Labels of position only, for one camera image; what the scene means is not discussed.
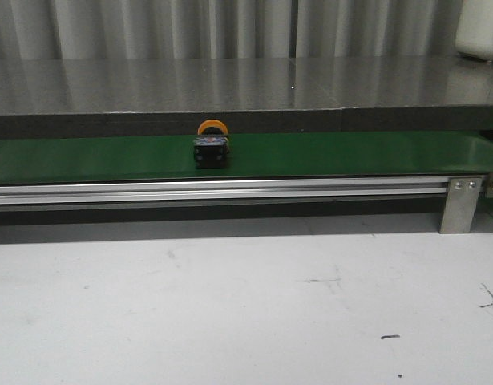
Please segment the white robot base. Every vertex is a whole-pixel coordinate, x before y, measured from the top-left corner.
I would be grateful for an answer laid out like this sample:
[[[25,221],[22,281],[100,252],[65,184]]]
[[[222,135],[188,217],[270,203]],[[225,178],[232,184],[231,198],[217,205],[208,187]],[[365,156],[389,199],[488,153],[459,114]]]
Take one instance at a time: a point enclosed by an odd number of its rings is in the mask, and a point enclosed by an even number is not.
[[[493,0],[463,1],[455,49],[462,55],[493,61]]]

